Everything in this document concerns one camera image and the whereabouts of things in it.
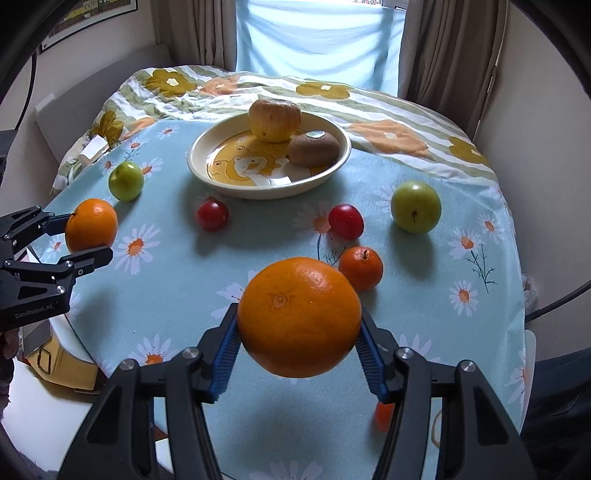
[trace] gray headboard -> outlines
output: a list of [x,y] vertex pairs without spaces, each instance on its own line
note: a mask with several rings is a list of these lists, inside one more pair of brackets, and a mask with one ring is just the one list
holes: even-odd
[[171,65],[168,48],[153,45],[94,73],[49,103],[42,101],[36,107],[35,121],[57,161],[92,126],[105,100],[131,75],[144,68]]

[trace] brown kiwi fruit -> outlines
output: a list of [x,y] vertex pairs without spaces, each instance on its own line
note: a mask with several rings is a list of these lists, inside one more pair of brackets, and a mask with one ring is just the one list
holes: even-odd
[[339,142],[333,135],[314,131],[291,137],[285,157],[300,167],[322,167],[335,163],[339,152]]

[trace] orange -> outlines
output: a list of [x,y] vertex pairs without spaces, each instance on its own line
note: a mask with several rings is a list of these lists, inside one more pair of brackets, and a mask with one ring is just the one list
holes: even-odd
[[340,257],[339,271],[355,290],[362,291],[374,288],[382,280],[384,264],[371,248],[352,247]]
[[353,348],[361,302],[335,268],[295,257],[264,268],[238,304],[238,330],[251,357],[275,375],[313,377]]
[[390,428],[392,415],[394,415],[394,403],[384,404],[378,402],[375,406],[374,422],[380,432],[387,432]]
[[106,201],[88,199],[70,215],[66,245],[71,253],[106,245],[112,247],[117,234],[117,213]]

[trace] green plum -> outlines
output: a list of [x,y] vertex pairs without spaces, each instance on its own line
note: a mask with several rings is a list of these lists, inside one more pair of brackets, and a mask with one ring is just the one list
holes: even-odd
[[144,173],[132,161],[124,161],[111,172],[109,190],[117,200],[131,202],[144,188]]
[[441,217],[441,200],[433,188],[422,181],[400,184],[390,203],[396,224],[409,233],[427,233]]

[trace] bed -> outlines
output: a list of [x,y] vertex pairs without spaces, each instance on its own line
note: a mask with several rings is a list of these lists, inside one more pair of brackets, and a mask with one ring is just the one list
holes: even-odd
[[[204,236],[190,219],[215,192],[191,177],[187,152],[200,133],[260,97],[289,99],[342,126],[351,159],[335,180],[291,199],[225,199],[236,212],[233,230]],[[95,134],[110,152],[88,168],[64,160],[56,182],[63,191],[48,209],[65,213],[100,197],[118,211],[115,259],[79,280],[69,314],[106,374],[128,356],[165,361],[192,345],[271,261],[305,255],[336,265],[341,246],[315,221],[330,205],[354,203],[367,222],[362,240],[383,252],[387,269],[377,291],[361,296],[378,325],[429,360],[474,359],[520,426],[524,301],[511,214],[486,158],[450,120],[340,83],[150,67],[104,103],[84,138]],[[128,158],[143,169],[146,187],[136,203],[118,205],[106,179]],[[403,179],[421,179],[441,195],[444,213],[428,237],[391,226],[389,199]],[[45,262],[67,254],[63,236],[33,248]],[[384,441],[372,427],[374,407],[353,355],[321,377],[298,380],[263,371],[243,351],[228,392],[206,417],[222,471],[234,478],[370,478]],[[440,409],[434,399],[425,478],[434,477]],[[157,404],[165,429],[163,412]]]

